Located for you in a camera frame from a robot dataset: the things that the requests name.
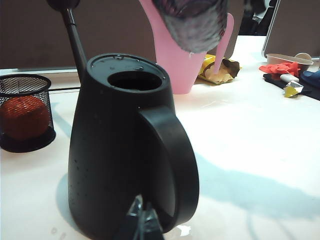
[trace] red ball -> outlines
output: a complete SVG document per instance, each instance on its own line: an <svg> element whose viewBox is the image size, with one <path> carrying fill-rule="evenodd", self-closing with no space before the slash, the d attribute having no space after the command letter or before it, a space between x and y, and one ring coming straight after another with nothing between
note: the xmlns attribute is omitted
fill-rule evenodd
<svg viewBox="0 0 320 240"><path fill-rule="evenodd" d="M37 97L13 97L0 107L0 124L3 133L17 141L36 138L48 129L49 111Z"/></svg>

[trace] black watering can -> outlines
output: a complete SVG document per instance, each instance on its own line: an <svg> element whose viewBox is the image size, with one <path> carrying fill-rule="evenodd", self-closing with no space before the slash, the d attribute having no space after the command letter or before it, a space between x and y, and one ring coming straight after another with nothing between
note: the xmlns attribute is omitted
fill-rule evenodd
<svg viewBox="0 0 320 240"><path fill-rule="evenodd" d="M129 54L87 61L72 15L79 0L47 2L62 13L81 81L68 164L74 221L90 238L111 240L139 194L152 203L164 232L188 221L199 176L168 74Z"/></svg>

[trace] white table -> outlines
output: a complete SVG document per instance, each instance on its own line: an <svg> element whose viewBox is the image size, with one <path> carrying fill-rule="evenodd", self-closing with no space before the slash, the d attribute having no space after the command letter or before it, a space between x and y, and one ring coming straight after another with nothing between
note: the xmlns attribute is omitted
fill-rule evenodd
<svg viewBox="0 0 320 240"><path fill-rule="evenodd" d="M320 239L320 101L291 99L258 67L264 37L237 40L243 67L232 83L175 95L193 145L200 198L166 240ZM50 94L56 139L30 153L1 150L1 238L85 240L67 197L70 133L78 92Z"/></svg>

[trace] orange object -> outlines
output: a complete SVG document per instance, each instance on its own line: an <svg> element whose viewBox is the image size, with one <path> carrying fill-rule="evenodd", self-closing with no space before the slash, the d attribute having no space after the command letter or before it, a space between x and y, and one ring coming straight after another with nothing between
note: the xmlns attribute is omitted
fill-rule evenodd
<svg viewBox="0 0 320 240"><path fill-rule="evenodd" d="M17 141L36 138L48 129L49 111L37 97L13 97L0 107L0 125L4 134Z"/></svg>
<svg viewBox="0 0 320 240"><path fill-rule="evenodd" d="M299 77L300 71L296 61L292 63L283 62L280 64L262 65L259 67L259 69L267 74L291 74L296 77Z"/></svg>

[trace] watering can handle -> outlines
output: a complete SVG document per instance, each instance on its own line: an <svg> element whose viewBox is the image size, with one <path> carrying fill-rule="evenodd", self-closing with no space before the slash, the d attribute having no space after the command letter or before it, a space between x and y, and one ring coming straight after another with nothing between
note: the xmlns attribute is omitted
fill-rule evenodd
<svg viewBox="0 0 320 240"><path fill-rule="evenodd" d="M199 198L196 158L186 131L172 110L160 106L143 109L139 115L163 147L171 169L175 193L174 214L167 215L161 221L163 231L167 232L188 221L196 211Z"/></svg>

